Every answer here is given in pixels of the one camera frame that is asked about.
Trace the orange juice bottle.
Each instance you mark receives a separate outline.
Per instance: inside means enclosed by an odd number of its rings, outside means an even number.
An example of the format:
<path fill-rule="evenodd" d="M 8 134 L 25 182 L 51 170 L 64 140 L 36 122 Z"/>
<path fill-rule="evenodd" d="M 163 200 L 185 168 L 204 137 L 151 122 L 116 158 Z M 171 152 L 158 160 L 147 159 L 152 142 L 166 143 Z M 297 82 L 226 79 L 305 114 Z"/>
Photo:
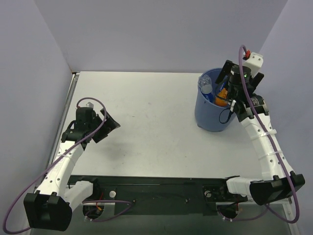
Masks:
<path fill-rule="evenodd" d="M 227 90 L 225 88 L 218 89 L 216 91 L 214 104 L 220 107 L 226 107 L 228 105 L 228 101 L 226 100 L 226 98 L 227 98 Z"/>

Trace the small Pepsi bottle blue cap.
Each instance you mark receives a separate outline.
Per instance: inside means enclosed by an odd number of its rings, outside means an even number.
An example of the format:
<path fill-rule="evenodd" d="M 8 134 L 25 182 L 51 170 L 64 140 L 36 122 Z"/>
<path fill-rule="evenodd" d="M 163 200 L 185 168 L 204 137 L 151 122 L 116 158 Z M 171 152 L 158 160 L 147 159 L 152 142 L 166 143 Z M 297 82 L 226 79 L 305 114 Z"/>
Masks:
<path fill-rule="evenodd" d="M 228 84 L 227 79 L 221 81 L 215 88 L 215 94 L 219 94 L 224 89 L 225 85 L 227 84 Z"/>

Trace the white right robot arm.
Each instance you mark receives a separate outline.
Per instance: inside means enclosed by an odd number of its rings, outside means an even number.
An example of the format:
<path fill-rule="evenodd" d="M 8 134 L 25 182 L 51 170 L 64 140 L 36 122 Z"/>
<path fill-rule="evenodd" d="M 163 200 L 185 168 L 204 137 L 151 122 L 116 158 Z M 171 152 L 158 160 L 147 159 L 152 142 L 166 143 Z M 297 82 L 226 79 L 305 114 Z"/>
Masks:
<path fill-rule="evenodd" d="M 261 165 L 261 179 L 230 177 L 219 187 L 219 196 L 230 200 L 236 194 L 251 197 L 258 205 L 264 205 L 290 198 L 304 184 L 302 174 L 295 174 L 285 158 L 278 141 L 276 130 L 270 122 L 269 110 L 264 99 L 255 94 L 255 89 L 263 79 L 262 73 L 252 76 L 250 68 L 243 67 L 240 74 L 238 65 L 227 60 L 218 75 L 216 84 L 224 84 L 226 101 L 230 112 L 247 131 L 258 161 Z"/>

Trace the large Pepsi bottle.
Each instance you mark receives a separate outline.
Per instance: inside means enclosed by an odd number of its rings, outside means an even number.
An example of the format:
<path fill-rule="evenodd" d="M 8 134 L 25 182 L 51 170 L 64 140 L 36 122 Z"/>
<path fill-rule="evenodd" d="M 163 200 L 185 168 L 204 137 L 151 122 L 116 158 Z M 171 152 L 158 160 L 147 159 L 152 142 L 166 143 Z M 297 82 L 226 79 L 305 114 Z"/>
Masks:
<path fill-rule="evenodd" d="M 212 81 L 208 75 L 202 75 L 198 78 L 198 87 L 202 95 L 210 102 L 214 101 Z"/>

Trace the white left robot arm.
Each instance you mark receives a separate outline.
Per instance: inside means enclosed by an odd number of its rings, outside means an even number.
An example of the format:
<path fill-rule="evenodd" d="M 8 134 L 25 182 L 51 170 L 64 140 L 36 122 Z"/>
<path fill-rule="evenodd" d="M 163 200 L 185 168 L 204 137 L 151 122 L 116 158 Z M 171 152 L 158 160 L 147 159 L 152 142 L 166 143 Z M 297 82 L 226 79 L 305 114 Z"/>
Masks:
<path fill-rule="evenodd" d="M 98 180 L 84 177 L 67 188 L 72 171 L 88 143 L 100 142 L 120 124 L 101 109 L 101 118 L 92 107 L 80 107 L 76 118 L 62 133 L 59 152 L 34 193 L 27 193 L 24 208 L 29 226 L 36 229 L 65 231 L 73 211 L 86 199 L 94 202 L 101 193 Z"/>

